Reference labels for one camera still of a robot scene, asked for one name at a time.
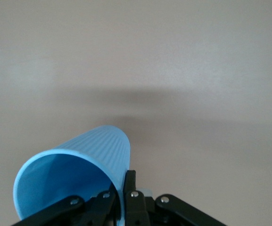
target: silver screw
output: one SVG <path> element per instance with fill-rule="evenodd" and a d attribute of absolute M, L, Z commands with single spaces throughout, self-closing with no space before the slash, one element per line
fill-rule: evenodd
<path fill-rule="evenodd" d="M 72 199 L 71 202 L 70 202 L 70 204 L 71 204 L 71 205 L 75 205 L 75 204 L 77 204 L 78 202 L 79 202 L 79 198 L 76 198 L 76 199 Z"/>
<path fill-rule="evenodd" d="M 131 193 L 131 197 L 138 197 L 139 196 L 139 193 L 134 191 Z"/>
<path fill-rule="evenodd" d="M 108 197 L 109 197 L 109 193 L 103 194 L 103 198 L 108 198 Z"/>
<path fill-rule="evenodd" d="M 162 203 L 168 203 L 168 202 L 169 202 L 169 198 L 167 198 L 166 196 L 163 196 L 163 197 L 161 198 L 161 202 L 162 202 Z"/>

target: screw head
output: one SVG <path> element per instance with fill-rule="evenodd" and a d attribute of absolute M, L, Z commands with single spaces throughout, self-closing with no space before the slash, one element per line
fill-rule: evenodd
<path fill-rule="evenodd" d="M 103 194 L 103 198 L 108 198 L 109 197 L 109 193 L 104 193 Z"/>
<path fill-rule="evenodd" d="M 71 204 L 71 205 L 75 205 L 75 204 L 77 204 L 78 202 L 79 202 L 79 198 L 76 198 L 76 199 L 72 199 L 71 202 L 70 202 L 70 204 Z"/>
<path fill-rule="evenodd" d="M 166 196 L 163 196 L 163 197 L 161 198 L 161 202 L 162 202 L 162 203 L 168 203 L 168 202 L 169 202 L 169 198 L 166 197 Z"/>
<path fill-rule="evenodd" d="M 131 193 L 131 197 L 136 198 L 136 197 L 138 197 L 138 196 L 139 196 L 139 193 L 136 192 L 136 191 L 134 191 L 134 192 Z"/>

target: gray background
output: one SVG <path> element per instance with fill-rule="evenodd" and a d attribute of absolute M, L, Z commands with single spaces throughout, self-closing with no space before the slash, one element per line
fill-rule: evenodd
<path fill-rule="evenodd" d="M 0 1 L 0 226 L 23 163 L 102 124 L 154 197 L 272 225 L 272 1 Z"/>

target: blue cup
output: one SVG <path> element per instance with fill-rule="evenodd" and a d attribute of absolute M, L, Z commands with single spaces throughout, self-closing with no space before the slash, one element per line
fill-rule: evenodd
<path fill-rule="evenodd" d="M 117 127 L 100 126 L 29 159 L 13 188 L 16 211 L 24 219 L 70 195 L 85 201 L 113 183 L 124 224 L 123 186 L 130 164 L 130 142 Z"/>

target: table surface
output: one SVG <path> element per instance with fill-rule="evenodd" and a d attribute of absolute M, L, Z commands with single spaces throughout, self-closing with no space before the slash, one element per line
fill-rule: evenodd
<path fill-rule="evenodd" d="M 0 1 L 0 226 L 26 160 L 104 124 L 154 197 L 272 225 L 272 1 Z"/>

